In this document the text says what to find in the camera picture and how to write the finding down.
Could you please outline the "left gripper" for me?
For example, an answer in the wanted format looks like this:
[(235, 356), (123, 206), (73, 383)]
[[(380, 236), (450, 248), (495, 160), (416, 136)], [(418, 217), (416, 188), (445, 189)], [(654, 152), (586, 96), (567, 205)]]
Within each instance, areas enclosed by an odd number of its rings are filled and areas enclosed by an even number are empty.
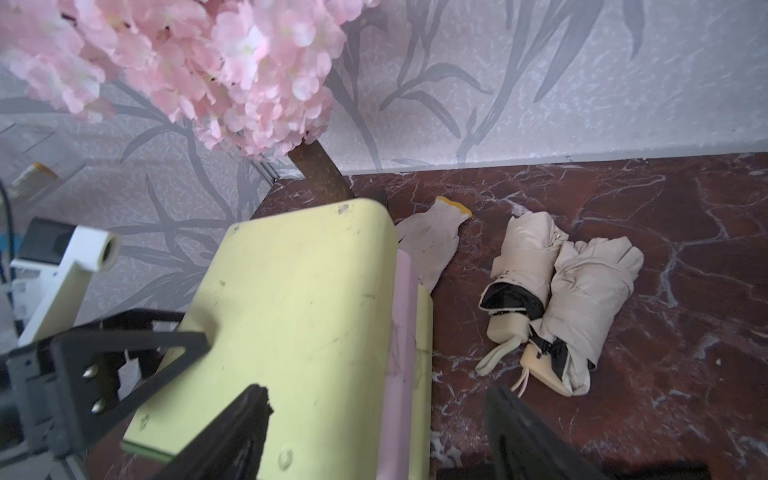
[(1, 465), (91, 447), (209, 350), (181, 312), (131, 309), (50, 343), (53, 375), (30, 356), (1, 356)]

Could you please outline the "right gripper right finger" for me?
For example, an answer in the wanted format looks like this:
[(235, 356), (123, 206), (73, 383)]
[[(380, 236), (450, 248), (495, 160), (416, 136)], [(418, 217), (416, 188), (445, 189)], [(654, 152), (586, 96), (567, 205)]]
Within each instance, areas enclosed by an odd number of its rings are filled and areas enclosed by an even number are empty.
[(604, 479), (510, 390), (491, 387), (484, 425), (497, 479)]

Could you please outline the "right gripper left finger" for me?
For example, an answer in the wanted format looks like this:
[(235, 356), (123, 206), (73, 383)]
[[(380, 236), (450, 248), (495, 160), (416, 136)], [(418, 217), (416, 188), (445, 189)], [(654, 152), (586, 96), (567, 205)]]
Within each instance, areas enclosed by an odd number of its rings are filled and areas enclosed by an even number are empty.
[(268, 389), (248, 386), (155, 477), (255, 479), (272, 413)]

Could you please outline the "green pink drawer cabinet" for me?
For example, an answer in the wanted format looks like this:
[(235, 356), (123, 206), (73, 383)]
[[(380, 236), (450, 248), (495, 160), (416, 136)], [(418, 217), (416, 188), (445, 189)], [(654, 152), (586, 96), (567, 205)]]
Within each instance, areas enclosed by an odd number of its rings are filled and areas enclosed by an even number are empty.
[(418, 296), (377, 201), (233, 225), (180, 325), (210, 350), (137, 410), (122, 449), (170, 461), (255, 384), (272, 409), (259, 478), (407, 478)]

